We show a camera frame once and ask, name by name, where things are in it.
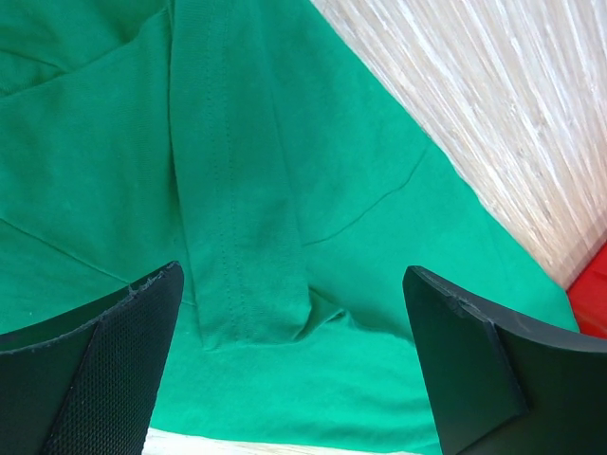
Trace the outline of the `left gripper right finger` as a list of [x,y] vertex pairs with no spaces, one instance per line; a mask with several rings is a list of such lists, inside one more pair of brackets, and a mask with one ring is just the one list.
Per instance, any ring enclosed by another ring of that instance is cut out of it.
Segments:
[[402,286],[443,453],[605,453],[605,340],[421,266],[407,268]]

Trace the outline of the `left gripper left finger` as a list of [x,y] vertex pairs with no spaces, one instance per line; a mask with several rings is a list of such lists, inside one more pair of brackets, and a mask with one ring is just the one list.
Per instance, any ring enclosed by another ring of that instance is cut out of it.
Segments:
[[1,336],[4,454],[139,454],[175,332],[177,262]]

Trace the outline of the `green t shirt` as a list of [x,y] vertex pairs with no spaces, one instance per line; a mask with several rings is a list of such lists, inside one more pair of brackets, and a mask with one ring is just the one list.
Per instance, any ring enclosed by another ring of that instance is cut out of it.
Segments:
[[439,452],[402,293],[422,265],[571,306],[306,1],[1,5],[1,328],[170,262],[153,424]]

